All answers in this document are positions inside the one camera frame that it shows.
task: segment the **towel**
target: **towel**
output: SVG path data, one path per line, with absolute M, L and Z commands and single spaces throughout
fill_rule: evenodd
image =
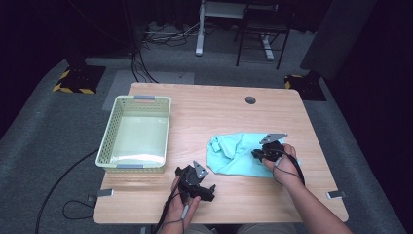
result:
M 206 163 L 216 173 L 235 176 L 273 177 L 251 151 L 261 149 L 267 134 L 237 133 L 214 136 L 207 145 Z

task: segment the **black chair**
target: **black chair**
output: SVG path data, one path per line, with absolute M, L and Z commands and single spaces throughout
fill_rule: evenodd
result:
M 280 68 L 282 55 L 285 50 L 286 41 L 288 39 L 298 2 L 299 0 L 248 1 L 244 9 L 243 18 L 239 25 L 237 35 L 234 39 L 234 41 L 237 41 L 238 35 L 241 33 L 236 66 L 240 64 L 242 49 L 255 49 L 270 50 L 272 52 L 281 51 L 277 64 L 277 69 Z M 259 40 L 262 40 L 263 36 L 268 36 L 268 38 L 273 37 L 273 39 L 269 42 L 269 47 L 264 47 L 264 45 L 257 47 L 243 47 L 244 36 L 246 34 L 257 34 Z M 271 45 L 281 34 L 284 34 L 282 48 L 272 49 Z

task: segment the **forearm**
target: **forearm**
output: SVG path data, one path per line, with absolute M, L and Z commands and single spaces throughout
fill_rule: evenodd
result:
M 352 233 L 340 218 L 301 183 L 288 186 L 287 190 L 309 233 Z

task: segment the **black panel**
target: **black panel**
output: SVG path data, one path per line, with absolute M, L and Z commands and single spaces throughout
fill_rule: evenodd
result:
M 379 1 L 328 87 L 408 233 L 413 232 L 411 2 Z

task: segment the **light green basket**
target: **light green basket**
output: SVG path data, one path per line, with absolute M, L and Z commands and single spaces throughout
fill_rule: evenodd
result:
M 96 164 L 108 173 L 163 173 L 170 103 L 170 97 L 116 97 Z

